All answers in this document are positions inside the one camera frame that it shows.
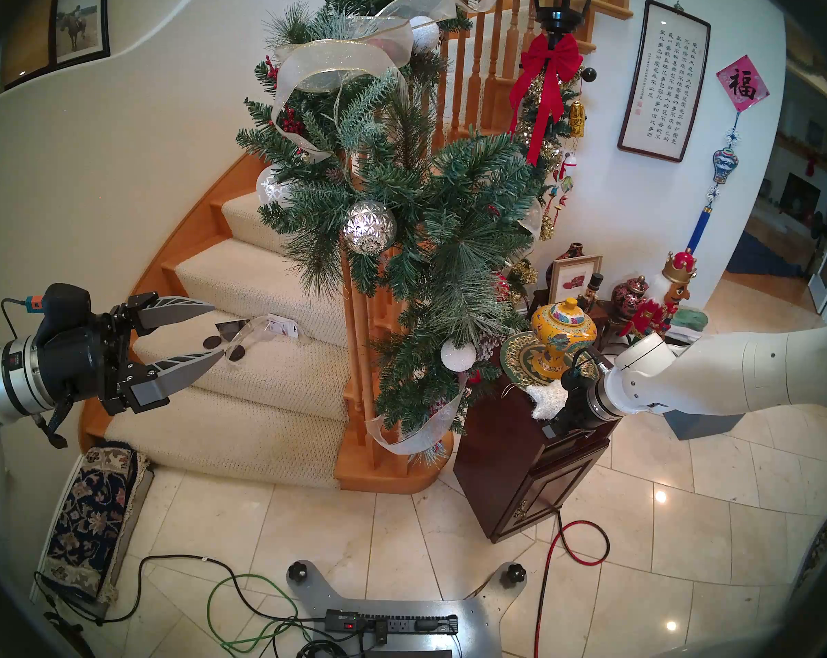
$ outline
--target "fireplace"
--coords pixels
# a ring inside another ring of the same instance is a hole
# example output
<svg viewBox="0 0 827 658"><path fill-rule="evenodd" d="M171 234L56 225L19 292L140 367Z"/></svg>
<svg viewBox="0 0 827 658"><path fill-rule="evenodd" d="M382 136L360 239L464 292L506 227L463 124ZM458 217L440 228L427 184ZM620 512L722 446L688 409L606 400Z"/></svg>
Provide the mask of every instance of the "fireplace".
<svg viewBox="0 0 827 658"><path fill-rule="evenodd" d="M813 223L813 213L819 202L820 192L812 183L789 174L786 188L780 198L780 209L809 227Z"/></svg>

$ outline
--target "staircase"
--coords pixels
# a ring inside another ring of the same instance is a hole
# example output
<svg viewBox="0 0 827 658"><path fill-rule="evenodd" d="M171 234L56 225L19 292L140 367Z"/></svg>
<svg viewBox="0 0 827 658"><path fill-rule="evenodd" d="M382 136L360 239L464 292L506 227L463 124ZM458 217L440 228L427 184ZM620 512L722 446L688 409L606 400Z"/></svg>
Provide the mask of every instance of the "staircase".
<svg viewBox="0 0 827 658"><path fill-rule="evenodd" d="M592 0L574 36L592 52L595 14L629 19L630 0ZM471 33L444 37L449 74L438 86L432 147L468 135L502 133L511 119L508 91L519 74L520 51L539 33L530 0L499 0L470 14ZM473 38L471 47L468 39ZM154 362L201 351L215 323L265 313L293 318L313 341L277 337L247 349L237 363L222 361L170 405L114 418L88 401L79 424L82 450L95 438L121 440L155 462L217 476L323 488L414 493L437 478L446 461L426 467L381 448L365 432L375 416L377 373L369 341L398 330L401 306L386 289L365 297L346 271L343 296L305 296L283 237L258 215L255 180L264 165L244 155L194 206L130 294L203 299L216 310L133 342L131 358ZM387 250L385 257L393 250ZM391 440L393 432L386 432ZM452 434L444 438L452 448Z"/></svg>
<svg viewBox="0 0 827 658"><path fill-rule="evenodd" d="M258 216L255 193L221 207L233 238L176 266L188 296L217 310L139 338L143 362L203 349L215 323L276 313L313 337L255 343L222 360L170 405L117 415L105 431L155 462L271 483L337 487L335 459L346 426L340 392L349 379L341 299L304 296L281 240Z"/></svg>

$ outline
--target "horse photo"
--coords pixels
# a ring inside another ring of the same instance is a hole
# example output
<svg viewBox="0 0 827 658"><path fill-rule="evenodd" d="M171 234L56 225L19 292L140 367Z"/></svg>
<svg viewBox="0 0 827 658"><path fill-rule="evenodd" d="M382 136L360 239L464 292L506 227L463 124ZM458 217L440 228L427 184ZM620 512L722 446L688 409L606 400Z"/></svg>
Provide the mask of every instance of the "horse photo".
<svg viewBox="0 0 827 658"><path fill-rule="evenodd" d="M106 42L103 42L103 19L103 0L57 0L57 62L63 63L103 51L106 48Z"/></svg>

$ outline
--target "gold bell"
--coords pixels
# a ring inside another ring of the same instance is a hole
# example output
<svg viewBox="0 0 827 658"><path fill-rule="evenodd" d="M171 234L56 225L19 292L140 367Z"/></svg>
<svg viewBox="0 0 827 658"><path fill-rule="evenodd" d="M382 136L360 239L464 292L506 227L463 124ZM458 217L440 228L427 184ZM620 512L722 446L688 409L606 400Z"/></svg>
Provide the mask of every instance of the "gold bell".
<svg viewBox="0 0 827 658"><path fill-rule="evenodd" d="M584 136L584 104L573 101L569 109L569 126L572 128L572 138Z"/></svg>

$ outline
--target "red bow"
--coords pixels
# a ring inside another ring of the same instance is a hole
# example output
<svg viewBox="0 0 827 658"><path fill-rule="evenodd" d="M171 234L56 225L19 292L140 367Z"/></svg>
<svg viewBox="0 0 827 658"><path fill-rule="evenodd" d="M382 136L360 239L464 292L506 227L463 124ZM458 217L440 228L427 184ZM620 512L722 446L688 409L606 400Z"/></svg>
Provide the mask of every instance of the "red bow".
<svg viewBox="0 0 827 658"><path fill-rule="evenodd" d="M542 102L539 103L536 126L533 128L532 141L529 143L529 152L526 156L527 162L531 165L536 164L538 154L542 150L548 116L553 116L555 122L563 116L563 96L560 93L558 77L563 82L570 81L581 67L584 57L578 53L578 41L570 33L566 33L553 49L548 49L548 38L543 34L532 40L528 51L520 55L523 73L517 78L508 96L511 107L514 108L511 129L508 130L510 134L513 134L514 129L517 128L517 111L520 110L520 101L523 100L536 76L542 72L545 61L548 67L544 72Z"/></svg>

